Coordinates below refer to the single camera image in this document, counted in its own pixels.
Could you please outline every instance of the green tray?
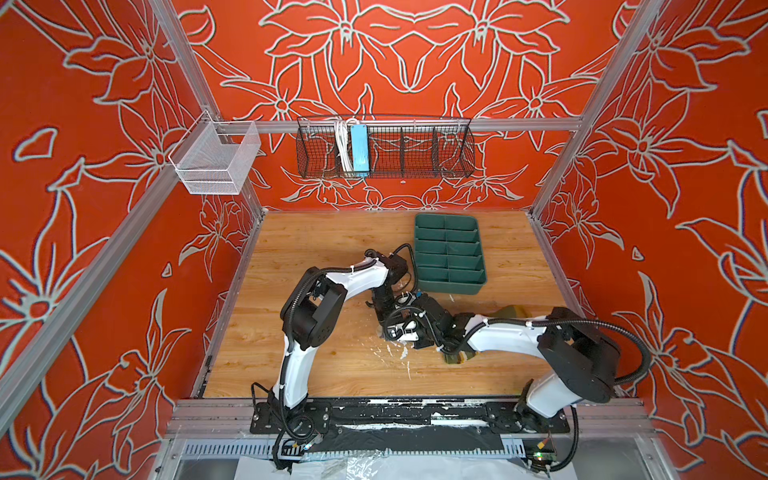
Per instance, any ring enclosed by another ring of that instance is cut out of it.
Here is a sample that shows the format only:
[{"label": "green tray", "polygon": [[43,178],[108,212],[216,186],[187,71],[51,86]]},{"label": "green tray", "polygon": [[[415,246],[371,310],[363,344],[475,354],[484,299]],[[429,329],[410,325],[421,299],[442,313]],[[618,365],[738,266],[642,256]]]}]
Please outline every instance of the green tray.
[{"label": "green tray", "polygon": [[477,294],[488,281],[478,221],[469,215],[416,215],[415,268],[426,292]]}]

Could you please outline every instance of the orange wall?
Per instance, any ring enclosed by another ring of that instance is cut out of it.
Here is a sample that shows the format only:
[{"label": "orange wall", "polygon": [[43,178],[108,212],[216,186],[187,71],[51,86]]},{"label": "orange wall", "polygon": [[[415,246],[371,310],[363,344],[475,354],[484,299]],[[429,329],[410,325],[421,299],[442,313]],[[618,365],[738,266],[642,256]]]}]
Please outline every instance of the orange wall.
[{"label": "orange wall", "polygon": [[253,220],[178,184],[9,433],[0,472],[145,478],[205,357]]},{"label": "orange wall", "polygon": [[[2,374],[200,112],[145,0],[13,2],[0,37]],[[204,357],[247,211],[176,186],[0,439],[1,477],[147,474]]]},{"label": "orange wall", "polygon": [[[224,117],[284,121],[578,116],[639,2],[384,3],[174,0]],[[264,137],[250,179],[273,209],[517,209],[568,134],[481,134],[472,177],[405,182],[302,180],[291,136]]]},{"label": "orange wall", "polygon": [[668,2],[543,218],[584,309],[651,347],[625,389],[684,478],[768,476],[767,25]]}]

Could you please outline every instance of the wood grain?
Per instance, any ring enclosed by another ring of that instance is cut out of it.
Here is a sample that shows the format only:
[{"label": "wood grain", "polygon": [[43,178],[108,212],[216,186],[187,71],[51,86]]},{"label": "wood grain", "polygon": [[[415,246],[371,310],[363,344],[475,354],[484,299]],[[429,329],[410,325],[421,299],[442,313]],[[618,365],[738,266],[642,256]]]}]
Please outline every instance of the wood grain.
[{"label": "wood grain", "polygon": [[[262,226],[205,396],[247,397],[250,384],[274,384],[283,355],[280,309],[304,271],[348,266],[366,249],[390,253],[413,242],[415,212],[270,213]],[[564,301],[528,219],[522,212],[473,213],[478,219],[488,283],[478,295],[434,297],[450,312],[493,313],[524,305],[549,313]],[[485,352],[448,365],[434,348],[413,350],[377,336],[365,294],[344,306],[331,337],[319,349],[312,396],[503,395],[520,393],[548,370],[530,356]]]}]

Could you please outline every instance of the black mounting plate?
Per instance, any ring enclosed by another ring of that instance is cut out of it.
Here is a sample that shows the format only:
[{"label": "black mounting plate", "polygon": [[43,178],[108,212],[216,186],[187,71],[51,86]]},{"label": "black mounting plate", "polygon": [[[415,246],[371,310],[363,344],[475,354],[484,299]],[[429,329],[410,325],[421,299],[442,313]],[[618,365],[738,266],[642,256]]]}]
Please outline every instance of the black mounting plate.
[{"label": "black mounting plate", "polygon": [[[459,425],[479,425],[492,433],[520,433],[515,399],[481,399],[478,397],[339,397],[308,400],[303,413],[315,422],[319,433],[345,425],[388,424],[440,425],[454,422]],[[275,433],[281,430],[280,420],[271,412],[269,404],[258,403],[251,422],[253,434]],[[543,425],[540,432],[569,433],[571,431],[562,411]]]},{"label": "black mounting plate", "polygon": [[[327,433],[330,425],[331,404],[329,402],[308,402],[302,411],[310,417],[315,430],[319,433]],[[297,433],[302,433],[300,425],[292,425]],[[257,403],[256,411],[250,421],[250,432],[254,435],[263,433],[279,433],[283,426],[280,419],[274,414],[267,402]]]}]

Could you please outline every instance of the plastic sheet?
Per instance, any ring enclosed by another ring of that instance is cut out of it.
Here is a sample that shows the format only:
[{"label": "plastic sheet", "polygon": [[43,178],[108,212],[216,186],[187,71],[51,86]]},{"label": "plastic sheet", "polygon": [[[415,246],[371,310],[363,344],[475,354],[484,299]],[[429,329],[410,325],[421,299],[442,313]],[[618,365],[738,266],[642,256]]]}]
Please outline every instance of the plastic sheet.
[{"label": "plastic sheet", "polygon": [[[551,474],[553,480],[577,480],[573,465]],[[506,460],[483,460],[430,455],[372,455],[324,462],[303,462],[293,466],[293,474],[277,471],[272,462],[242,457],[235,480],[534,480],[535,475]]]}]

